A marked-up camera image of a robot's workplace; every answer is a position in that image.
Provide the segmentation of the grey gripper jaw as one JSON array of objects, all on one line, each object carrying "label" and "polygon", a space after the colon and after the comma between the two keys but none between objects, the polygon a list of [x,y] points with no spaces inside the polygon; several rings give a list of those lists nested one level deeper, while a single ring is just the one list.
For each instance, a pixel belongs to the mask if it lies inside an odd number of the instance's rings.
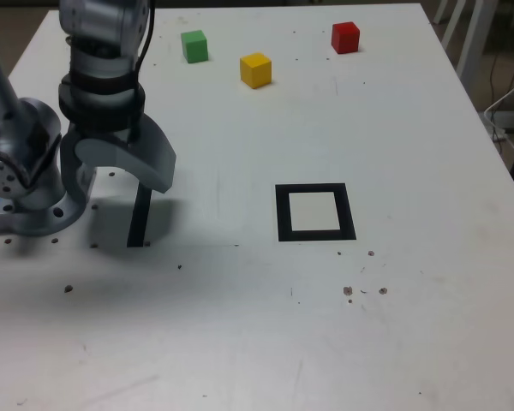
[{"label": "grey gripper jaw", "polygon": [[84,139],[77,128],[69,128],[61,141],[61,177],[63,185],[74,202],[88,202],[96,169],[83,163],[75,148]]},{"label": "grey gripper jaw", "polygon": [[127,171],[147,188],[168,191],[173,184],[176,153],[159,125],[144,115],[127,140],[99,134],[80,140],[78,159],[92,167],[116,167]]}]

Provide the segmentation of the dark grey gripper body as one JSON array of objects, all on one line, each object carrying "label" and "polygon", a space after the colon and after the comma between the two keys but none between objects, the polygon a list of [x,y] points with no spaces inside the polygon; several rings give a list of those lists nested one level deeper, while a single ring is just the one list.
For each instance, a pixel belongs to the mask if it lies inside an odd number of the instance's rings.
[{"label": "dark grey gripper body", "polygon": [[84,139],[105,140],[117,145],[132,145],[140,138],[140,128],[126,128],[117,131],[102,131],[69,124],[69,133],[76,133]]}]

